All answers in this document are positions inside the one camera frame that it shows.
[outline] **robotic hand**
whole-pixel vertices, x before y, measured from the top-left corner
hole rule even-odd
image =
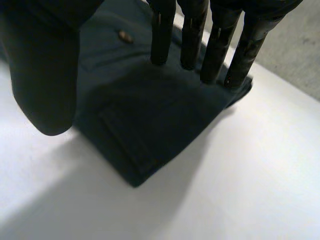
[[[104,0],[5,0],[0,32],[10,65],[16,102],[49,136],[63,133],[76,111],[81,25]],[[192,70],[198,57],[209,0],[178,0],[185,15],[180,61]],[[266,35],[302,0],[210,0],[213,26],[200,78],[214,83],[223,65],[239,16],[243,32],[224,86],[238,88],[250,70]],[[148,0],[153,9],[151,62],[166,62],[176,0]]]
[[[195,67],[204,31],[209,0],[177,0],[184,14],[180,61],[186,70]],[[153,9],[151,61],[166,62],[176,11],[175,0],[148,0]],[[206,84],[217,80],[241,12],[244,28],[224,86],[242,85],[255,58],[272,30],[302,0],[210,0],[212,29],[202,64],[200,79]]]

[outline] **white table surface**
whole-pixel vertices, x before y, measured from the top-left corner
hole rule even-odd
[[[133,189],[75,129],[39,133],[2,62],[0,239],[320,239],[320,103],[250,73],[247,97]]]

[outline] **dark green cloth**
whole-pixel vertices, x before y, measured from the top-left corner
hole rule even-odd
[[[116,0],[103,3],[81,29],[75,125],[136,187],[248,93],[251,79],[237,92],[201,83],[205,47],[196,70],[183,70],[178,29],[167,64],[152,65],[151,10],[140,1],[124,2],[125,9]],[[118,31],[134,43],[121,41]],[[221,79],[226,71],[223,67]]]

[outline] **button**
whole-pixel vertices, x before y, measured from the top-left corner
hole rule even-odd
[[[133,44],[134,43],[134,39],[132,38],[132,36],[130,36],[128,33],[126,33],[125,31],[119,31],[118,32],[118,37],[125,42],[126,44]]]

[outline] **folded cloth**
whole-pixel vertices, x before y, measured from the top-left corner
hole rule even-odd
[[[201,83],[205,46],[196,71],[182,69],[178,29],[167,64],[152,65],[150,22],[144,3],[111,0],[80,33],[74,124],[133,187],[176,157],[252,87],[249,77],[237,91]],[[131,41],[123,41],[119,32]],[[224,66],[220,78],[226,73]]]

